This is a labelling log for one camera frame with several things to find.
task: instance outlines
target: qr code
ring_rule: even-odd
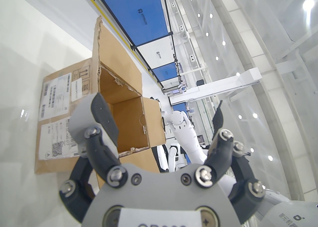
[[[63,142],[53,143],[52,144],[52,155],[53,157],[57,157],[62,155],[62,146]]]

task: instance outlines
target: blue panel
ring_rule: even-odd
[[[105,0],[135,45],[168,34],[160,0]]]
[[[188,155],[185,154],[184,156],[185,156],[185,159],[187,160],[187,163],[188,163],[188,164],[191,164],[191,161],[190,161]]]
[[[173,110],[184,111],[188,116],[187,109],[185,107],[185,103],[179,103],[172,106]]]
[[[165,81],[178,76],[174,62],[155,68],[153,71],[158,77],[159,81]]]

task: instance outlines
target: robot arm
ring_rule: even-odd
[[[177,154],[177,148],[175,146],[172,146],[169,151],[168,155],[168,167],[169,172],[174,172],[176,169],[176,154]]]
[[[171,115],[165,115],[165,118],[191,163],[203,164],[207,156],[200,147],[197,134],[186,113],[173,111]]]

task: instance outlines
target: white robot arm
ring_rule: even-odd
[[[176,169],[176,154],[177,154],[177,147],[172,146],[170,148],[169,154],[168,154],[168,168],[169,172],[174,172]]]

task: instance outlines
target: label sticker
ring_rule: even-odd
[[[199,211],[143,210],[122,208],[118,227],[178,226],[201,227]]]
[[[82,96],[82,78],[80,77],[71,83],[71,101],[76,101]]]
[[[43,84],[39,121],[68,113],[71,77],[68,73]]]
[[[41,126],[39,160],[79,156],[77,144],[68,131],[70,117]]]

